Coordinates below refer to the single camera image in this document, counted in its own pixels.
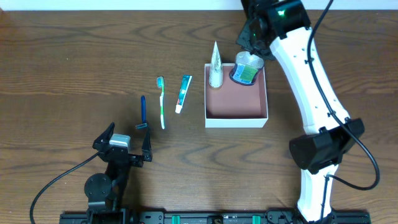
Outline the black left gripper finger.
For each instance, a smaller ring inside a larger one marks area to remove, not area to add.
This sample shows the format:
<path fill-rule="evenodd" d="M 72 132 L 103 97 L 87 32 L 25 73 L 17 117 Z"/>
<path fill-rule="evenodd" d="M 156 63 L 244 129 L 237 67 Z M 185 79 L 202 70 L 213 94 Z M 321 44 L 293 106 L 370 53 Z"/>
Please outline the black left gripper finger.
<path fill-rule="evenodd" d="M 97 151 L 101 151 L 102 148 L 107 146 L 111 140 L 111 137 L 114 133 L 114 128 L 115 128 L 115 123 L 112 122 L 106 130 L 101 133 L 94 141 L 93 141 L 93 149 L 96 149 Z"/>
<path fill-rule="evenodd" d="M 146 134 L 144 137 L 144 141 L 142 143 L 142 156 L 143 160 L 146 162 L 152 161 L 152 147 L 150 143 L 150 127 L 147 123 L 145 123 L 144 129 L 146 130 Z"/>

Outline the clear pump soap bottle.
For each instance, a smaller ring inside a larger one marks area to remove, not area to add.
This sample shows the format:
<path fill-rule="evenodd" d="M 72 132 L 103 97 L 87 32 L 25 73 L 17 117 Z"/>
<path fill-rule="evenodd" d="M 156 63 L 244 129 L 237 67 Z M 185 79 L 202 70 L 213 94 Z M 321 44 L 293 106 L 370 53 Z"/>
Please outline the clear pump soap bottle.
<path fill-rule="evenodd" d="M 264 68 L 264 60 L 248 51 L 239 52 L 229 77 L 244 86 L 255 84 L 258 73 Z"/>

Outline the white cream shampoo tube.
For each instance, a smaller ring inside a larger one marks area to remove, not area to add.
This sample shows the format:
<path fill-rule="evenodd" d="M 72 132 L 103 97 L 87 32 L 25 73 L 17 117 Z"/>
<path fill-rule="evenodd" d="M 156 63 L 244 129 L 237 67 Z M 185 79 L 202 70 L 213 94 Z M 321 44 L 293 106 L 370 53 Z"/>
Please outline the white cream shampoo tube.
<path fill-rule="evenodd" d="M 213 47 L 208 82 L 213 89 L 219 89 L 223 84 L 223 66 L 217 42 Z"/>

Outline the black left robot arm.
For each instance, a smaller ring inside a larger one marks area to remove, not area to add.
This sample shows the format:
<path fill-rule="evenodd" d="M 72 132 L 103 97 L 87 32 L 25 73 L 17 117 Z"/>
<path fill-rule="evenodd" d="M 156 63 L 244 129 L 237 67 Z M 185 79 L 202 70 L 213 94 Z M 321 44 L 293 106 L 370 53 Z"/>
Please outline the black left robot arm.
<path fill-rule="evenodd" d="M 152 160 L 150 131 L 147 123 L 136 126 L 145 132 L 141 154 L 131 154 L 131 137 L 114 133 L 115 124 L 111 123 L 93 142 L 93 149 L 107 168 L 88 178 L 84 191 L 88 197 L 88 210 L 91 212 L 110 212 L 121 208 L 124 189 L 127 186 L 129 171 L 132 167 L 143 167 Z"/>

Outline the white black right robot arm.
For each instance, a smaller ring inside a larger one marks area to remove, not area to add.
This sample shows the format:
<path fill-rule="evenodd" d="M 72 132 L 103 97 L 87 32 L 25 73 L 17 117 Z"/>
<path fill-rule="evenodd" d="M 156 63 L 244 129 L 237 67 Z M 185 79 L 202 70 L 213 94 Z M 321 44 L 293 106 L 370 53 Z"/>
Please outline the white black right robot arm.
<path fill-rule="evenodd" d="M 301 1 L 242 1 L 246 23 L 236 41 L 244 50 L 282 67 L 297 101 L 305 134 L 290 140 L 301 170 L 297 211 L 291 223 L 370 223 L 368 212 L 331 207 L 335 172 L 364 133 L 333 91 L 317 54 L 309 16 Z"/>

